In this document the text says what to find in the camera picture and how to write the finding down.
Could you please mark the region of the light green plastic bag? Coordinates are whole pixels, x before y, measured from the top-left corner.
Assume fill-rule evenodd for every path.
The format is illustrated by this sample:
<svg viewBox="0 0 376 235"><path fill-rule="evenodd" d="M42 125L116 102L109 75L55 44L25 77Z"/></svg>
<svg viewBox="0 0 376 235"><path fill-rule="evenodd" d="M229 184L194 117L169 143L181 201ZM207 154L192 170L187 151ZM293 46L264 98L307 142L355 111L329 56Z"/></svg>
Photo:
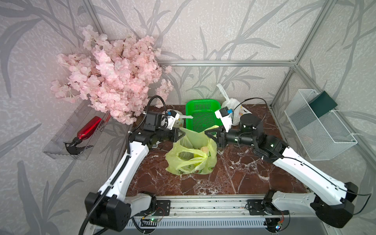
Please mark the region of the light green plastic bag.
<svg viewBox="0 0 376 235"><path fill-rule="evenodd" d="M208 138L204 132L195 132L181 128L186 135L173 144L165 155L168 163L166 171L174 175L210 174L217 164L217 143ZM209 148L209 154L200 149Z"/></svg>

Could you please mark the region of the white printed plastic bag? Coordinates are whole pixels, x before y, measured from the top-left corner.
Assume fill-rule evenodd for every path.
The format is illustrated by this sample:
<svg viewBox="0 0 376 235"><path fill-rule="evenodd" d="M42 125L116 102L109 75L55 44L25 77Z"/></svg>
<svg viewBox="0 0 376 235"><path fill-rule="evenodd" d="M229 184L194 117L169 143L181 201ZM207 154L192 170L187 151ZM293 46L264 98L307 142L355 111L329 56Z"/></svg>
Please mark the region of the white printed plastic bag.
<svg viewBox="0 0 376 235"><path fill-rule="evenodd" d="M216 86L225 98L225 101L222 103L221 107L227 107L228 109L233 110L233 126L238 125L240 123L241 116L251 112L240 105L240 102L237 99L229 98L221 84L217 84Z"/></svg>

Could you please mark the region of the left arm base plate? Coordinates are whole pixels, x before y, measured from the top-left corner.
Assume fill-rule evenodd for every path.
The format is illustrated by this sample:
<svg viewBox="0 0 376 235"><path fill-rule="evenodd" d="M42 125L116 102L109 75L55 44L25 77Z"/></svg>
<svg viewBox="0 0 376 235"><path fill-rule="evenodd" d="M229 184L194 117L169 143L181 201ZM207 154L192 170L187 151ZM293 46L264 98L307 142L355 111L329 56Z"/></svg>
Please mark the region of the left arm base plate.
<svg viewBox="0 0 376 235"><path fill-rule="evenodd" d="M140 213L136 214L136 216L169 216L171 209L171 201L170 200L157 200L151 206L151 208L141 211Z"/></svg>

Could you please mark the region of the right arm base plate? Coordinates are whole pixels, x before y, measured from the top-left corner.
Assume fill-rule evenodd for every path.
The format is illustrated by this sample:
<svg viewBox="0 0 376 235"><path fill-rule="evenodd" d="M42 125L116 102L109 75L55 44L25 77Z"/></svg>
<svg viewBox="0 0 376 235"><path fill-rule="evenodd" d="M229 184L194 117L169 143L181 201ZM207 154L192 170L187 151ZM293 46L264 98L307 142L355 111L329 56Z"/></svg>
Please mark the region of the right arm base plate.
<svg viewBox="0 0 376 235"><path fill-rule="evenodd" d="M249 199L245 208L250 215L289 215L288 210L280 211L271 202L264 202L263 199Z"/></svg>

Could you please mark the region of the beige pear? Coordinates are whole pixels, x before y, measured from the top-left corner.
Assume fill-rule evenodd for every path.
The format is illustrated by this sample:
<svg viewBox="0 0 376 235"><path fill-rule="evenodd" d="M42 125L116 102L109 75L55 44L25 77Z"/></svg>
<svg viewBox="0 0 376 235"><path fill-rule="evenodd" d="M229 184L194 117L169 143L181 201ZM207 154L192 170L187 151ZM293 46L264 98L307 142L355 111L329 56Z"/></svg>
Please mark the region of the beige pear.
<svg viewBox="0 0 376 235"><path fill-rule="evenodd" d="M204 146L204 147L202 147L201 149L200 149L203 153L205 153L205 154L209 154L209 148L207 147L207 146Z"/></svg>

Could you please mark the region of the green plastic basket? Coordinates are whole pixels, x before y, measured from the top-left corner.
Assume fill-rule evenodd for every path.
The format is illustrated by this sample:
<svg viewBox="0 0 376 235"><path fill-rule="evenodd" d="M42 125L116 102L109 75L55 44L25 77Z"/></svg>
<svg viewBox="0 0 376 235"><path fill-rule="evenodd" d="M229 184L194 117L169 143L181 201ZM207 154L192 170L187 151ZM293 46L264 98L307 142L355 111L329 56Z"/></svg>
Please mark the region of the green plastic basket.
<svg viewBox="0 0 376 235"><path fill-rule="evenodd" d="M215 116L215 111L221 108L214 99L191 100L186 104L186 128L195 132L202 132L214 125L221 126L222 121Z"/></svg>

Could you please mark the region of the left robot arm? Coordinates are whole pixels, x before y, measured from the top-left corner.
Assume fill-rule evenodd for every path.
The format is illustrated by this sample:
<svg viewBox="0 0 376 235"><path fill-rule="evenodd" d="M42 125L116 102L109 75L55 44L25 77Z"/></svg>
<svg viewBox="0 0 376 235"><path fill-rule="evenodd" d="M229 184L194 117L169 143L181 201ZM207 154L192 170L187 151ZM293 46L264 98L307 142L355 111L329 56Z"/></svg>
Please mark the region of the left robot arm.
<svg viewBox="0 0 376 235"><path fill-rule="evenodd" d="M157 209L156 195L139 193L128 197L130 183L140 164L153 145L162 142L178 142L185 133L173 125L180 115L175 111L163 113L145 110L140 124L131 130L125 138L125 152L115 170L96 193L89 193L85 198L87 216L79 234L85 233L88 224L102 227L99 234L108 229L121 232L135 215L150 214Z"/></svg>

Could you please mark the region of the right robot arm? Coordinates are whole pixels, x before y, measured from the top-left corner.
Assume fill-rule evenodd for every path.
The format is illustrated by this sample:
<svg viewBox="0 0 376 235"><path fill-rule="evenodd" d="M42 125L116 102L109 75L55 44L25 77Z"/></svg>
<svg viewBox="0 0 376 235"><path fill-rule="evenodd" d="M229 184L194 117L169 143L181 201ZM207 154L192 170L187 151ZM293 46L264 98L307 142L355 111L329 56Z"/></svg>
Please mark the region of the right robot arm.
<svg viewBox="0 0 376 235"><path fill-rule="evenodd" d="M269 190L264 199L248 207L249 212L259 211L268 215L283 212L313 213L324 223L343 228L355 215L353 201L358 187L343 183L307 162L292 147L276 136L263 131L263 121L246 113L240 118L239 129L232 128L232 111L225 108L215 111L222 126L205 131L218 147L238 144L252 147L261 159L288 172L310 190L309 193L283 193Z"/></svg>

